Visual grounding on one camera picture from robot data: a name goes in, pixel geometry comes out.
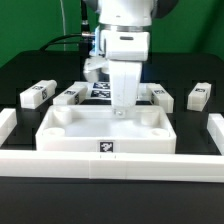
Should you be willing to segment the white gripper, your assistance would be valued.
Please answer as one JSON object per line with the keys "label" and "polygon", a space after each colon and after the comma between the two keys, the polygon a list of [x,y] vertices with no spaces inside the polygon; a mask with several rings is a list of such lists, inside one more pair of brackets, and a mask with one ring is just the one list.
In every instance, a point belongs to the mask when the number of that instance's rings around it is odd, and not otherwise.
{"label": "white gripper", "polygon": [[111,103],[115,117],[126,119],[136,104],[142,63],[148,59],[148,32],[101,32],[101,50],[108,61]]}

